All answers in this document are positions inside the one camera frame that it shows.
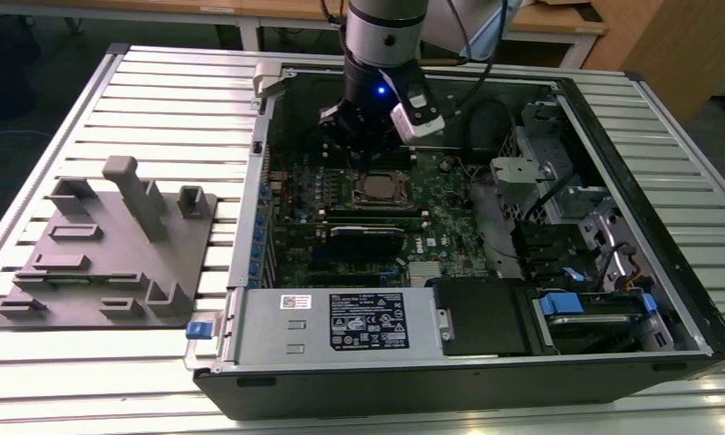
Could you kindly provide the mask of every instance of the black side panel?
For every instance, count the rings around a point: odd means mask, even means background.
[[[197,372],[193,381],[229,419],[297,419],[605,403],[714,363],[645,360],[251,376]]]
[[[569,79],[560,79],[558,82],[564,97],[576,113],[577,122],[589,136],[609,178],[620,192],[620,197],[640,225],[641,233],[650,244],[654,257],[661,263],[672,285],[677,289],[681,301],[688,308],[705,341],[716,353],[725,354],[725,320],[722,315],[712,302],[701,281],[698,281],[680,247],[668,233],[666,226],[654,213],[653,205],[641,191],[633,174],[628,170],[626,163],[620,157],[614,144],[574,82]]]

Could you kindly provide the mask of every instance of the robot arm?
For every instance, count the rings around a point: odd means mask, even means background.
[[[485,14],[498,11],[489,9],[487,1],[481,3]],[[358,154],[362,169],[374,154],[445,127],[414,56],[427,6],[429,0],[351,0],[349,4],[342,37],[343,95],[319,113],[319,128]],[[443,9],[429,8],[431,22],[443,22],[445,14]],[[450,32],[459,34],[455,24]]]

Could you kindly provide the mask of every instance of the gray block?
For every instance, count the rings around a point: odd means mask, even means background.
[[[97,224],[73,224],[51,227],[47,235],[57,241],[98,240],[102,232]]]
[[[58,181],[51,195],[58,212],[0,302],[0,327],[187,322],[217,198],[199,187],[162,194],[134,169],[131,158],[117,158],[102,171],[125,196],[94,192],[83,179]],[[149,238],[147,215],[165,237]]]
[[[45,305],[31,297],[0,301],[0,314],[10,319],[42,319],[45,309]]]
[[[142,228],[142,233],[145,233],[150,242],[155,242],[167,237],[166,228],[159,219],[159,208],[155,207],[154,201],[150,200],[145,186],[135,176],[135,167],[137,163],[133,157],[110,156],[105,162],[105,168],[101,170],[101,175],[118,187],[122,203],[131,213],[135,223]],[[154,192],[158,191],[154,184],[149,184],[147,189]]]
[[[179,316],[193,311],[193,304],[177,283],[169,287],[169,293],[165,293],[155,281],[150,281],[147,296],[145,296],[145,305],[157,316]]]
[[[133,297],[102,297],[98,311],[110,320],[134,320],[145,315],[145,310]]]

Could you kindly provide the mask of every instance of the cpu socket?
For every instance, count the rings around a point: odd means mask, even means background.
[[[410,203],[407,176],[399,171],[358,174],[354,179],[351,206],[365,210],[407,210]]]

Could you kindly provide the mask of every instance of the blue latch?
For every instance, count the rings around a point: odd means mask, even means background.
[[[648,314],[657,311],[657,304],[654,303],[653,295],[648,295],[646,293],[641,295],[641,303],[644,304],[644,309]]]
[[[585,281],[585,277],[572,267],[562,267],[562,271],[566,272],[566,274],[572,276],[572,279],[574,279],[578,283]]]
[[[187,322],[187,327],[185,328],[185,338],[189,340],[211,340],[213,323]]]
[[[547,293],[538,301],[543,315],[585,313],[577,293]]]

